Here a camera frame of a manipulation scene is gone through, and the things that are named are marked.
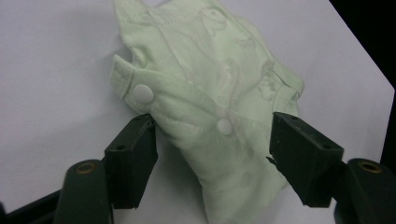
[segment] garment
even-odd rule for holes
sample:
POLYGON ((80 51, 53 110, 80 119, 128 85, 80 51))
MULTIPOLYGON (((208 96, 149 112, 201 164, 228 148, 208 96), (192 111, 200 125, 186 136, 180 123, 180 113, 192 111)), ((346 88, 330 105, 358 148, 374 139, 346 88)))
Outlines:
POLYGON ((266 159, 272 113, 297 116, 303 81, 216 0, 115 0, 115 8, 133 54, 114 57, 116 93, 181 150, 209 223, 251 223, 286 184, 266 159))

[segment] white table surface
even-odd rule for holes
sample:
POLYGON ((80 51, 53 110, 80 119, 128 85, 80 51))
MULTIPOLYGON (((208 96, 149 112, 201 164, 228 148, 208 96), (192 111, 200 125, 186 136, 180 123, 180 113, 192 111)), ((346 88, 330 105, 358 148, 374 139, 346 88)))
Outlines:
MULTIPOLYGON (((344 161, 380 160, 394 89, 330 2, 220 2, 304 79, 301 118, 343 147, 344 161)), ((109 85, 115 53, 130 54, 111 0, 0 2, 0 201, 8 212, 59 189, 71 165, 102 159, 137 115, 109 85)), ((140 207, 116 211, 116 223, 206 223, 193 172, 161 133, 158 146, 140 207)), ((255 223, 330 224, 333 206, 304 207, 287 187, 255 223)))

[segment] white button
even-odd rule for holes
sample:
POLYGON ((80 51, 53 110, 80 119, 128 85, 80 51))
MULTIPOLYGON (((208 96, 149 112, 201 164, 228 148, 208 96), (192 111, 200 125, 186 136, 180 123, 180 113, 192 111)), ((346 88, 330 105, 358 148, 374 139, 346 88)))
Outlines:
POLYGON ((134 97, 139 103, 147 105, 154 100, 154 93, 148 86, 138 84, 134 87, 134 97))
POLYGON ((233 125, 227 119, 220 119, 218 121, 218 130, 224 135, 230 135, 233 133, 233 125))

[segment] light green shirt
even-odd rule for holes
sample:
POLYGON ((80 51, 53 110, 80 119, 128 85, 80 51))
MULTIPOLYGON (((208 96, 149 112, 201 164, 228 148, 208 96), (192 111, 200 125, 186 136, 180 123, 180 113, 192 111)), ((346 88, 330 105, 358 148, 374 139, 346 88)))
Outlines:
POLYGON ((116 93, 150 113, 181 150, 203 187, 209 223, 251 223, 286 184, 266 159, 272 113, 296 116, 304 83, 216 0, 115 7, 133 54, 130 62, 114 57, 116 93))

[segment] bolt hole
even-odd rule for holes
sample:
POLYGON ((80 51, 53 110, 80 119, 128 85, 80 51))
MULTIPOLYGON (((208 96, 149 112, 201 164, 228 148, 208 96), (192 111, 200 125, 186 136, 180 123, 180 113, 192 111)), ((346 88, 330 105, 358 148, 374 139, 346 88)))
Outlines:
POLYGON ((370 162, 367 162, 367 161, 361 161, 359 163, 359 166, 361 167, 361 169, 363 169, 363 170, 365 170, 367 172, 373 173, 373 174, 382 173, 381 167, 375 165, 374 163, 370 163, 370 162))
POLYGON ((117 146, 116 147, 116 150, 123 150, 123 149, 125 149, 125 146, 117 146))
POLYGON ((87 162, 87 163, 81 164, 77 168, 76 172, 79 175, 86 175, 86 174, 89 174, 90 172, 92 172, 94 169, 95 169, 95 164, 91 163, 91 162, 87 162))

